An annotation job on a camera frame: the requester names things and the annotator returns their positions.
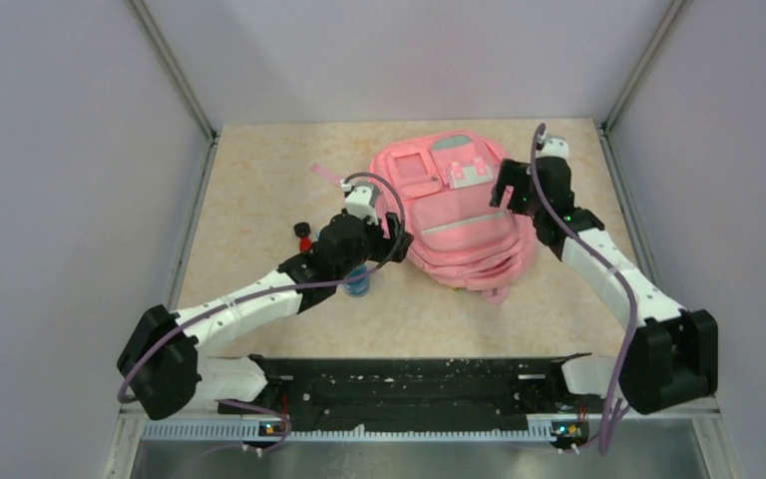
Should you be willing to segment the pink student backpack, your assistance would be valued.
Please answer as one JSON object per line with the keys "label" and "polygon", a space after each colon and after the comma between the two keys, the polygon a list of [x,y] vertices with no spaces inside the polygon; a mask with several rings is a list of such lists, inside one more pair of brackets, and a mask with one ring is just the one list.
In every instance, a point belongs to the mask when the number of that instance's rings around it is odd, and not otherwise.
{"label": "pink student backpack", "polygon": [[532,224],[505,207],[492,208],[496,173],[506,153],[469,131],[436,134],[389,145],[366,178],[347,181],[319,165],[330,183],[374,183],[380,225],[395,213],[414,236],[407,258],[439,283],[502,303],[536,257]]}

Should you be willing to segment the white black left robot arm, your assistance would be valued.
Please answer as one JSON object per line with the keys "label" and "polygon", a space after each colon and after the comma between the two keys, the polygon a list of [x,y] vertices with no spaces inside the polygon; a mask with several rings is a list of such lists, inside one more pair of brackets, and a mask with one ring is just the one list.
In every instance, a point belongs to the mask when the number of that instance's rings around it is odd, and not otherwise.
{"label": "white black left robot arm", "polygon": [[413,239],[394,213],[386,214],[384,225],[372,225],[341,212],[310,249],[246,287],[200,306],[150,307],[117,360],[123,377],[118,401],[139,403],[153,420],[178,413],[194,398],[202,380],[199,361],[210,350],[320,304],[368,261],[403,261]]}

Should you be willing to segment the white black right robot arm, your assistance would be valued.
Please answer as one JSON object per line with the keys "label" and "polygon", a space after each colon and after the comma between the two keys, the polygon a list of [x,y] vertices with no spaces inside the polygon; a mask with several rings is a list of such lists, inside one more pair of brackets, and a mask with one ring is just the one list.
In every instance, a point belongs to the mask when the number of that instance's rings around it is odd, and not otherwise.
{"label": "white black right robot arm", "polygon": [[501,162],[490,204],[530,218],[538,240],[575,271],[623,327],[625,338],[606,403],[621,400],[640,414],[714,395],[718,389],[718,323],[652,283],[614,243],[601,219],[575,204],[566,159]]}

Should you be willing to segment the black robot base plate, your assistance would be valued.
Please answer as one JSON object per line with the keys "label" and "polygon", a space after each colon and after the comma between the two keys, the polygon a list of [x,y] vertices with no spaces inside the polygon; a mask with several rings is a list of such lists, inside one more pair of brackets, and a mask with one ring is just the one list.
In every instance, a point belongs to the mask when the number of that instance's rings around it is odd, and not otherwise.
{"label": "black robot base plate", "polygon": [[535,414],[599,413],[572,394],[562,357],[290,359],[254,355],[267,384],[254,404],[293,432],[523,432]]}

